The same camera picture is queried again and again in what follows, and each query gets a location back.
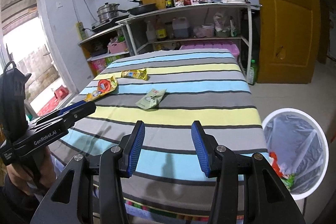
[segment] striped tablecloth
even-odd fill
[[[144,68],[148,81],[120,78],[122,70]],[[64,164],[78,152],[99,155],[130,134],[137,120],[144,121],[146,137],[136,172],[122,180],[128,212],[166,223],[172,218],[177,223],[207,220],[215,180],[206,178],[199,166],[190,133],[195,120],[236,153],[268,156],[249,86],[226,50],[159,51],[117,60],[73,102],[112,75],[118,88],[97,100],[96,112],[77,122],[50,148]],[[152,88],[167,89],[160,105],[138,108],[135,103]],[[238,219],[244,209],[242,181],[239,185]]]

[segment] green plastic bottle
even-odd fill
[[[250,71],[247,74],[247,83],[250,85],[254,85],[257,81],[258,75],[258,65],[256,64],[255,60],[251,60],[251,67]]]

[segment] blue stripe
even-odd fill
[[[204,91],[250,91],[248,84],[245,81],[196,81],[183,83],[154,83],[141,85],[120,85],[117,88],[118,94],[143,94],[149,92],[151,89],[164,90],[168,93],[196,93]],[[96,87],[85,88],[80,94],[88,94],[97,90]]]
[[[143,64],[147,62],[158,62],[158,61],[176,61],[176,60],[185,60],[185,59],[198,59],[198,58],[234,58],[230,52],[194,52],[189,54],[179,54],[179,55],[166,55],[166,56],[157,56],[150,57],[145,59],[136,59],[130,61],[114,62],[111,63],[107,68],[116,68],[128,65]]]
[[[108,141],[69,129],[69,134],[62,138],[66,143],[91,155],[100,155],[116,145]],[[262,153],[268,159],[268,153]],[[214,181],[208,179],[201,170],[197,155],[174,154],[142,149],[137,172],[157,177],[192,181]]]

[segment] metal bolt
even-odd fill
[[[112,153],[118,153],[120,150],[121,150],[121,148],[118,145],[111,147],[111,152]]]
[[[226,151],[226,147],[224,145],[218,145],[216,148],[219,152],[225,152]]]
[[[80,161],[81,159],[83,159],[83,155],[82,154],[77,154],[73,158],[75,159],[75,161]]]
[[[260,154],[260,153],[256,153],[256,154],[254,154],[254,158],[255,158],[256,160],[262,160],[262,159],[263,159],[263,156],[262,156],[262,154]]]

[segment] yellow snack wrapper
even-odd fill
[[[136,79],[148,80],[147,70],[131,69],[121,72],[121,77],[133,77]]]
[[[117,86],[118,81],[114,76],[112,76],[110,79],[102,79],[98,82],[97,89],[94,92],[89,93],[84,99],[84,101],[86,102],[94,101],[106,95],[107,93],[112,92],[117,88]]]

